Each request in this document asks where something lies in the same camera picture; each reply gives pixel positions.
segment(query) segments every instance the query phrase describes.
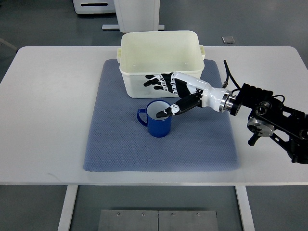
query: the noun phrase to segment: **white plastic bin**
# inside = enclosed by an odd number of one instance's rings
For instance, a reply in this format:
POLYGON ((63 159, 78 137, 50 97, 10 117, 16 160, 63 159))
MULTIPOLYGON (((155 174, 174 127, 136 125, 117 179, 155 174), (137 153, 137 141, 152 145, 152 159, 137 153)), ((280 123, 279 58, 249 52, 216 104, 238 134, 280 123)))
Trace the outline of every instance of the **white plastic bin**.
POLYGON ((121 32, 158 31, 160 0, 114 0, 121 32))
POLYGON ((161 98, 176 95, 145 87, 146 75, 183 72, 200 78, 205 52, 192 31, 149 31, 122 37, 117 59, 127 94, 132 98, 161 98))

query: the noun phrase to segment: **table leg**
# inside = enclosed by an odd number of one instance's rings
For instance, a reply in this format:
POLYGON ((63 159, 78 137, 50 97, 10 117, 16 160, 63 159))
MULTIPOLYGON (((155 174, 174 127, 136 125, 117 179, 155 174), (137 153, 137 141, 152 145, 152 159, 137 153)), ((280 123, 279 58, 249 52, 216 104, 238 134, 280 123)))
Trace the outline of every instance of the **table leg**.
POLYGON ((244 231, 255 231, 246 186, 235 186, 244 231))
POLYGON ((68 185, 63 203, 58 231, 69 231, 74 211, 78 185, 68 185))

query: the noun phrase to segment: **robotic finger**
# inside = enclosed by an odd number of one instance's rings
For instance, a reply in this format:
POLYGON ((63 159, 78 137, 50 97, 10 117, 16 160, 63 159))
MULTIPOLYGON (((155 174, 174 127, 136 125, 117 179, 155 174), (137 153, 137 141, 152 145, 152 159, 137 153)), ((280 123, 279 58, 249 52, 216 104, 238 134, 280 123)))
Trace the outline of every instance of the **robotic finger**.
POLYGON ((180 115, 196 106, 201 106, 200 95, 198 94, 191 94, 184 98, 179 99, 169 108, 165 109, 164 111, 160 111, 156 114, 157 118, 163 118, 166 116, 172 115, 180 115))

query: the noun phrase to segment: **robotic hand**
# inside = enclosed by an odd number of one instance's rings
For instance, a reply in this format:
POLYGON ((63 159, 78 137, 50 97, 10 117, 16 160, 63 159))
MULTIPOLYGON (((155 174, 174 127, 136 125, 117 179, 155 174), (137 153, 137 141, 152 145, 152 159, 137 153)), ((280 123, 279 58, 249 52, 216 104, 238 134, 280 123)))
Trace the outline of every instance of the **robotic hand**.
POLYGON ((217 112, 229 110, 227 101, 231 92, 225 88, 214 88, 203 80, 180 72, 146 78, 149 80, 144 83, 145 87, 155 85, 154 89, 169 91, 181 98, 166 110, 157 113, 157 118, 179 115, 196 106, 211 107, 217 112))
POLYGON ((224 61, 227 79, 222 88, 214 88, 209 83, 192 76, 174 72, 157 76, 146 76, 149 79, 145 87, 155 85, 156 90, 165 90, 178 95, 181 99, 164 111, 158 112, 156 117, 180 115, 196 106, 211 107, 217 112, 229 111, 236 116, 240 107, 251 108, 247 128, 253 133, 248 141, 254 146, 260 137, 270 137, 274 142, 287 151, 293 163, 308 164, 308 115, 304 112, 283 105, 284 96, 273 96, 272 91, 262 90, 248 84, 240 87, 231 75, 226 61, 224 61), (229 77, 237 89, 228 91, 225 87, 229 77), (281 130, 289 135, 284 141, 274 131, 281 130))

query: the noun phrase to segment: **black cable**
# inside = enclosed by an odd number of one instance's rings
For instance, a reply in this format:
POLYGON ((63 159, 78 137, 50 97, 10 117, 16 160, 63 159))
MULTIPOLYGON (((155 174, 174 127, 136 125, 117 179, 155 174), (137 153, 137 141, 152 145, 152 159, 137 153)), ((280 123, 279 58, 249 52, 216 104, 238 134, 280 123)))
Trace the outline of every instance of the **black cable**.
POLYGON ((283 98, 282 103, 283 103, 284 100, 285 100, 285 96, 284 96, 284 95, 273 95, 273 98, 275 98, 275 97, 282 97, 282 98, 283 98))
POLYGON ((228 82, 229 77, 230 77, 230 79, 232 80, 232 82, 234 83, 234 85, 237 87, 237 89, 241 89, 241 87, 237 84, 237 82, 235 81, 235 79, 234 79, 233 76, 231 75, 230 70, 229 70, 229 67, 228 67, 228 65, 227 65, 227 61, 224 60, 223 63, 225 64, 225 68, 226 68, 226 72, 227 72, 227 80, 226 80, 226 81, 228 82))
POLYGON ((240 89, 234 89, 234 90, 231 92, 231 95, 233 95, 233 93, 234 93, 235 91, 238 91, 238 90, 240 90, 240 89))

